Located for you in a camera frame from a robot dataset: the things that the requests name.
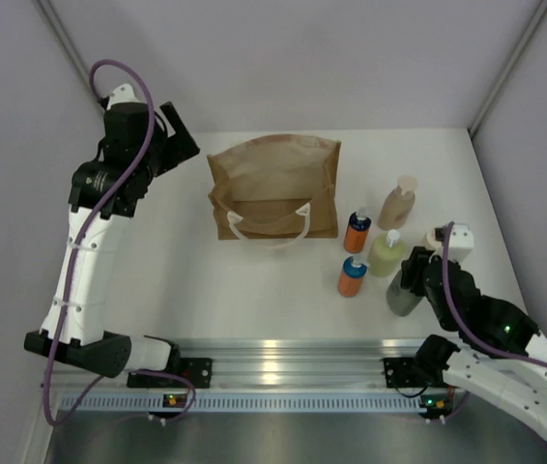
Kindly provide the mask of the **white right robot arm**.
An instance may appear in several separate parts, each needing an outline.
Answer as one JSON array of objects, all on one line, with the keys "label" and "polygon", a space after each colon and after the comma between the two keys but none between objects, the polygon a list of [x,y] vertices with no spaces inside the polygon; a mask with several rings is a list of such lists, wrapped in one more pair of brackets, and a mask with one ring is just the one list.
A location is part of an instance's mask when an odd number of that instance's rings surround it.
[{"label": "white right robot arm", "polygon": [[413,248],[401,287],[425,298],[452,342],[432,334],[418,348],[414,372],[444,382],[508,413],[547,442],[547,338],[516,305],[481,293],[473,276],[446,256]]}]

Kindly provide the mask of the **beige round pump bottle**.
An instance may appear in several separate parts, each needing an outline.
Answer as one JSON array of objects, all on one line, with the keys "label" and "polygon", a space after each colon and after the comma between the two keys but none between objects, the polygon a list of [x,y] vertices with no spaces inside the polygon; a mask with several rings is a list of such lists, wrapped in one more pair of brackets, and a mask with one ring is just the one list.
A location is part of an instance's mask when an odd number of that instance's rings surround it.
[{"label": "beige round pump bottle", "polygon": [[407,221],[416,202],[417,179],[404,175],[386,198],[377,225],[382,230],[400,229]]}]

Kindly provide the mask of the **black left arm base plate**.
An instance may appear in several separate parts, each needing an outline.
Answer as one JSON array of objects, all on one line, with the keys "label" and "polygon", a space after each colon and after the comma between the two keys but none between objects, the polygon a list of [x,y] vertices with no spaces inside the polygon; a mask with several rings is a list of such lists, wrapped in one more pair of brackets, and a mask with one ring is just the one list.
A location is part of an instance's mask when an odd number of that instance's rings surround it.
[{"label": "black left arm base plate", "polygon": [[131,389],[175,389],[183,387],[179,378],[189,381],[197,389],[208,389],[213,374],[211,358],[180,358],[164,370],[139,369],[128,375]]}]

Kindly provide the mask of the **orange bottle blue cap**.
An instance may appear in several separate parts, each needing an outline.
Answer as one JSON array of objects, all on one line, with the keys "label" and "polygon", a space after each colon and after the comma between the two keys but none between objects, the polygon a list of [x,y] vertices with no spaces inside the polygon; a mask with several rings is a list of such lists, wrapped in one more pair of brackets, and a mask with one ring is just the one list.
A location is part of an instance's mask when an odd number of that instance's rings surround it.
[{"label": "orange bottle blue cap", "polygon": [[337,283],[338,292],[345,298],[353,298],[360,291],[369,263],[361,255],[352,255],[343,262]]}]

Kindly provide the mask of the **yellow-green pump bottle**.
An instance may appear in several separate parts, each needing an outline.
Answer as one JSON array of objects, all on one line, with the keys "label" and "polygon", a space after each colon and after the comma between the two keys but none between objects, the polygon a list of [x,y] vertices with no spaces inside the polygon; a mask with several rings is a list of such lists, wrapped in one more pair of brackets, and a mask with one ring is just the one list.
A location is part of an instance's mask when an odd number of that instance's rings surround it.
[{"label": "yellow-green pump bottle", "polygon": [[390,229],[378,235],[368,253],[368,271],[376,277],[390,276],[405,254],[400,231]]}]

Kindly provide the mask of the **olive bottle beige cap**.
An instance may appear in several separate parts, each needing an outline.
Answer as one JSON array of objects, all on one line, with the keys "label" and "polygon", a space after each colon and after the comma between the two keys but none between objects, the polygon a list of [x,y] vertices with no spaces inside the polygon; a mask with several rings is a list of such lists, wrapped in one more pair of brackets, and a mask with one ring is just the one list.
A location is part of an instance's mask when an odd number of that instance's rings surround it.
[{"label": "olive bottle beige cap", "polygon": [[398,317],[410,315],[422,300],[421,296],[413,294],[408,289],[401,286],[402,271],[398,271],[390,283],[386,300],[390,311]]}]

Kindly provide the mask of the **cream pump bottle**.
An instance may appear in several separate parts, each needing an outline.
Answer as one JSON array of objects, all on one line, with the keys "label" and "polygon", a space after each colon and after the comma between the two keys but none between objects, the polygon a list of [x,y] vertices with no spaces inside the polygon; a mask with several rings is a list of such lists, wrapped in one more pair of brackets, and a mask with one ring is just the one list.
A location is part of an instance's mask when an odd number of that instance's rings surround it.
[{"label": "cream pump bottle", "polygon": [[429,230],[422,239],[422,245],[429,250],[436,251],[441,247],[441,242],[436,239],[435,230]]}]

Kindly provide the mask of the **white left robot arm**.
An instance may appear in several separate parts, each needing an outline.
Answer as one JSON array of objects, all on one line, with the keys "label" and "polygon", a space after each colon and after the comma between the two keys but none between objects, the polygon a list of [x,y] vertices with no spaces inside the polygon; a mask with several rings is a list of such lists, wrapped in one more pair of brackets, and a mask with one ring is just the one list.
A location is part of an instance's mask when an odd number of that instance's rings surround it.
[{"label": "white left robot arm", "polygon": [[111,103],[104,112],[96,156],[72,175],[68,243],[52,305],[24,348],[107,378],[148,369],[169,387],[183,373],[175,343],[104,328],[114,257],[137,202],[156,177],[200,152],[173,103],[159,111],[164,118],[155,122],[140,101]]}]

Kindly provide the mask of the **orange bottle dark cap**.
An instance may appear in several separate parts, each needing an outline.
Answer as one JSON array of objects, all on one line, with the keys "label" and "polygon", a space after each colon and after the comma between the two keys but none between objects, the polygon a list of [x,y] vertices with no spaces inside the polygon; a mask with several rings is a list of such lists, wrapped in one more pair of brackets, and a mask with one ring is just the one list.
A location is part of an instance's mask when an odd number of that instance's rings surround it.
[{"label": "orange bottle dark cap", "polygon": [[371,225],[372,219],[364,207],[350,215],[343,242],[347,252],[358,254],[363,250]]}]

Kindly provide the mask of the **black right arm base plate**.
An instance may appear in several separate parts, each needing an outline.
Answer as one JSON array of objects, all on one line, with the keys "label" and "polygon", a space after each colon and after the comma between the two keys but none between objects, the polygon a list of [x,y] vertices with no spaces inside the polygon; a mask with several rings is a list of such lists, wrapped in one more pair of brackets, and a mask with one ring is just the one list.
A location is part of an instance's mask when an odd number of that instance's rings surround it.
[{"label": "black right arm base plate", "polygon": [[386,385],[390,389],[422,389],[438,383],[424,373],[413,357],[383,358]]}]

